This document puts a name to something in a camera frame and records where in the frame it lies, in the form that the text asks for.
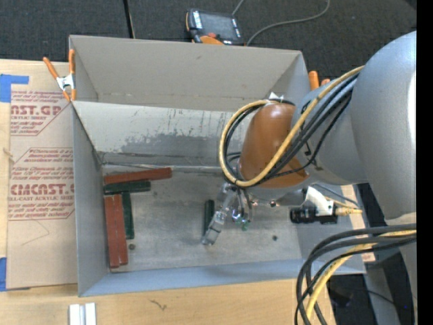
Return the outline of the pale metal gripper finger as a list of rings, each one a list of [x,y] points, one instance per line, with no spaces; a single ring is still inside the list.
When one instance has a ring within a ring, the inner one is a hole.
[[[213,245],[222,229],[224,228],[226,216],[224,214],[215,214],[212,218],[208,229],[206,231],[206,243],[207,245]]]
[[[207,227],[207,229],[206,229],[206,231],[202,237],[202,244],[203,245],[213,245],[217,241],[217,238],[219,237],[221,230],[222,230],[222,217],[221,217],[221,213],[219,211],[217,211],[213,215],[213,217],[212,217],[212,219],[211,219],[211,221],[210,221],[210,223],[209,223],[209,225],[208,225],[208,227]]]

